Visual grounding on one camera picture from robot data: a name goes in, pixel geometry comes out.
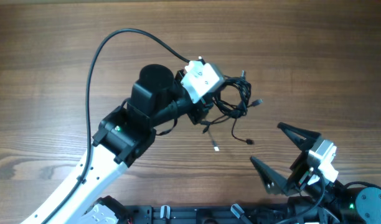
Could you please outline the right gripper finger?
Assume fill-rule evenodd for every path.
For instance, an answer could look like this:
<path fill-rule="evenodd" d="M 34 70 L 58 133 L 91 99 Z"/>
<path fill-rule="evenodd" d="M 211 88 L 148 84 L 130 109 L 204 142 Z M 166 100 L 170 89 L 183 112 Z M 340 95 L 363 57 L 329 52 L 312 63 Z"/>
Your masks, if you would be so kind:
<path fill-rule="evenodd" d="M 297 128 L 282 122 L 278 123 L 277 128 L 282 130 L 300 151 L 310 150 L 321 137 L 321 133 Z"/>
<path fill-rule="evenodd" d="M 287 179 L 254 156 L 250 157 L 250 161 L 259 173 L 260 179 L 268 194 L 286 195 L 288 193 L 286 186 Z"/>

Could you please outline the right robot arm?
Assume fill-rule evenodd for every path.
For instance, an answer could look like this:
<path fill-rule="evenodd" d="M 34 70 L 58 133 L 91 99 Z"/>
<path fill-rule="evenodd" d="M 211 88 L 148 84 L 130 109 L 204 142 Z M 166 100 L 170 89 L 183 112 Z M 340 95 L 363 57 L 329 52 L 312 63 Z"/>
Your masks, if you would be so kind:
<path fill-rule="evenodd" d="M 336 145 L 321 133 L 279 123 L 301 151 L 287 178 L 252 156 L 268 194 L 285 195 L 286 205 L 269 209 L 273 223 L 381 223 L 381 187 L 364 181 L 342 184 L 332 162 Z"/>

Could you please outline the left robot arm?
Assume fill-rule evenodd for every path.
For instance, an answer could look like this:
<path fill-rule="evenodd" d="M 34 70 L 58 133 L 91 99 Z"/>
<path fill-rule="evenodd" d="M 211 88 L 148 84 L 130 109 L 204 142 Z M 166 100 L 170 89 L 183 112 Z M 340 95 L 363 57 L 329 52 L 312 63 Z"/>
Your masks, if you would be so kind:
<path fill-rule="evenodd" d="M 212 107 L 224 75 L 211 63 L 191 61 L 172 73 L 163 65 L 141 69 L 131 96 L 103 118 L 91 151 L 24 223 L 77 223 L 96 198 L 154 142 L 155 127 L 186 114 L 199 124 Z"/>

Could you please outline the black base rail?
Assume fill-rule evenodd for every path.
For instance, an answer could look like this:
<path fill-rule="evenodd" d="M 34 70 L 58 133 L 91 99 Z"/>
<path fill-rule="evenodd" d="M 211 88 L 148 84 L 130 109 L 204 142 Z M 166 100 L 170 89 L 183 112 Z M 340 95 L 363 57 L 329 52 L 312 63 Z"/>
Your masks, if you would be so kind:
<path fill-rule="evenodd" d="M 230 206 L 169 207 L 169 217 L 161 216 L 161 207 L 125 206 L 125 223 L 147 224 L 203 224 L 203 223 L 278 223 L 290 217 L 285 204 L 242 206 L 243 215 L 236 216 Z"/>

